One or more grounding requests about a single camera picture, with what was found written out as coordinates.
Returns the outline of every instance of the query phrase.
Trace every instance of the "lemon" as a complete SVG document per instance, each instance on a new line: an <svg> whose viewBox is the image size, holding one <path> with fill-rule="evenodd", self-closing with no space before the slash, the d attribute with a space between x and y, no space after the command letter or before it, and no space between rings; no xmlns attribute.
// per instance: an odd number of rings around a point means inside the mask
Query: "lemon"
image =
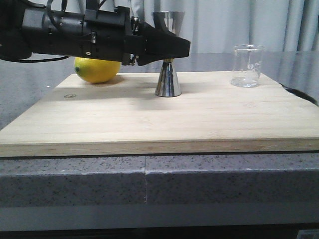
<svg viewBox="0 0 319 239"><path fill-rule="evenodd" d="M74 70L84 81L90 83L106 82L120 70L121 63L118 61L105 61L75 57Z"/></svg>

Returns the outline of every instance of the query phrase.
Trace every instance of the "granite countertop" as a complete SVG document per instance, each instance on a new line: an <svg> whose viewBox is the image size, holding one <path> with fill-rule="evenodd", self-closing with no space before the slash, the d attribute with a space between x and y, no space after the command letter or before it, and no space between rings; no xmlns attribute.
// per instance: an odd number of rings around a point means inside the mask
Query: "granite countertop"
<svg viewBox="0 0 319 239"><path fill-rule="evenodd" d="M0 129L72 65L1 61ZM318 52L266 52L262 72L319 100L318 66ZM232 54L192 54L175 67L228 71ZM318 152L0 158L0 231L319 223L318 185Z"/></svg>

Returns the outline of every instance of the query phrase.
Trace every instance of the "plywood board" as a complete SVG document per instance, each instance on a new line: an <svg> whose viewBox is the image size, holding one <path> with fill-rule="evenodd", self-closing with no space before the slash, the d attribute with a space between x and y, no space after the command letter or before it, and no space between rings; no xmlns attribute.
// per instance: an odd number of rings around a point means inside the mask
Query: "plywood board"
<svg viewBox="0 0 319 239"><path fill-rule="evenodd" d="M155 95L158 76L69 76L0 131L0 156L319 150L319 107L265 75L239 88L231 72L179 73L173 98Z"/></svg>

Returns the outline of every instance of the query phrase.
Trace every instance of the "black cable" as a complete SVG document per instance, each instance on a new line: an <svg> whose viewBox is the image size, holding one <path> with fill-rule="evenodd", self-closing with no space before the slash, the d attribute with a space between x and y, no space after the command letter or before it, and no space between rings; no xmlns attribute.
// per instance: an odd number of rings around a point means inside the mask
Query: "black cable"
<svg viewBox="0 0 319 239"><path fill-rule="evenodd" d="M69 56L63 56L58 58L49 58L49 59L40 59L40 60L13 60L5 57L0 57L0 60L17 62L17 63L40 63L40 62L49 62L49 61L60 61L69 58Z"/></svg>
<svg viewBox="0 0 319 239"><path fill-rule="evenodd" d="M87 35L83 35L83 36L77 36L77 35L73 35L73 34L68 34L67 32L65 32L64 30L62 30L61 26L54 20L53 14L52 14L52 3L54 0L48 0L47 5L46 5L46 13L52 23L52 25L61 33L63 34L65 37L73 39L73 40L80 40L80 41L91 41L91 38L88 36L91 36L92 33L89 33Z"/></svg>
<svg viewBox="0 0 319 239"><path fill-rule="evenodd" d="M103 4L104 4L106 1L107 1L107 0L101 1L100 5L99 5L99 9L103 6Z"/></svg>
<svg viewBox="0 0 319 239"><path fill-rule="evenodd" d="M67 6L68 6L68 0L62 0L61 11L65 11Z"/></svg>

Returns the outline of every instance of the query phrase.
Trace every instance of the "cocktail jigger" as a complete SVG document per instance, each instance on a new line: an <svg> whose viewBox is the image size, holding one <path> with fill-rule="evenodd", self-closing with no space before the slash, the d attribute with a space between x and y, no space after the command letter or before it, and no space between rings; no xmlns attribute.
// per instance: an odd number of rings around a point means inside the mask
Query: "cocktail jigger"
<svg viewBox="0 0 319 239"><path fill-rule="evenodd" d="M155 28L179 36L184 14L184 12L180 11L153 12ZM155 94L162 97L174 97L181 94L173 59L163 60Z"/></svg>

